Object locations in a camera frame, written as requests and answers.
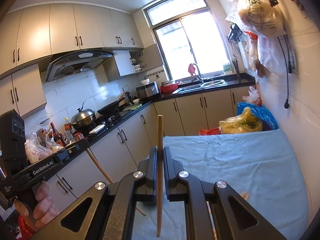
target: marble backsplash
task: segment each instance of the marble backsplash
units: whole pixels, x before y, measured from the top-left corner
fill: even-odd
[[[45,83],[43,90],[47,105],[45,109],[24,120],[26,134],[39,130],[41,128],[39,123],[48,117],[58,131],[63,133],[65,131],[63,117],[71,120],[84,101],[84,109],[90,108],[97,111],[118,100],[123,89],[137,96],[136,87],[138,86],[141,86],[141,83],[136,75],[108,82],[103,66]]]

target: human hand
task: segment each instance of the human hand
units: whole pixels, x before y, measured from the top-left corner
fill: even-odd
[[[23,219],[27,222],[28,226],[34,231],[38,231],[40,228],[48,224],[54,219],[59,211],[53,203],[52,197],[49,196],[49,184],[46,181],[42,181],[35,194],[38,204],[33,211],[33,217],[36,222],[31,222],[29,218],[29,211],[27,207],[18,199],[14,201],[15,209],[20,213]]]

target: wooden stick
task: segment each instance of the wooden stick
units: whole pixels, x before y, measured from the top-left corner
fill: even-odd
[[[96,157],[93,155],[93,152],[90,150],[90,148],[86,149],[87,154],[90,156],[91,160],[94,162],[94,164],[97,166],[97,168],[101,171],[101,173],[103,174],[103,176],[106,177],[106,179],[112,184],[114,183],[113,180],[110,178],[110,176],[103,170],[103,168],[101,167],[100,163],[98,162],[98,160],[96,159]],[[136,210],[138,212],[140,212],[143,216],[146,216],[146,214],[138,207],[136,207]]]
[[[162,204],[163,204],[163,116],[158,115],[157,127],[157,179],[156,179],[156,196],[157,196],[157,237],[161,234],[162,225]]]

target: silver screw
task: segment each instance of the silver screw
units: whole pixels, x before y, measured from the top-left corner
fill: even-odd
[[[143,176],[143,172],[142,171],[136,171],[135,173],[133,173],[133,176],[135,178],[141,178]]]
[[[220,180],[217,182],[217,186],[219,188],[225,188],[227,186],[227,184],[223,180]]]
[[[179,176],[182,178],[186,178],[189,176],[189,173],[187,171],[180,171]]]
[[[94,187],[95,187],[97,190],[104,189],[105,186],[106,186],[106,184],[103,183],[103,182],[97,182],[96,185],[94,185]]]

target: window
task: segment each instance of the window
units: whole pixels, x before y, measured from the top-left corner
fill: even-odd
[[[172,79],[190,77],[190,63],[197,63],[202,74],[222,74],[223,65],[230,64],[204,0],[166,0],[146,12]]]

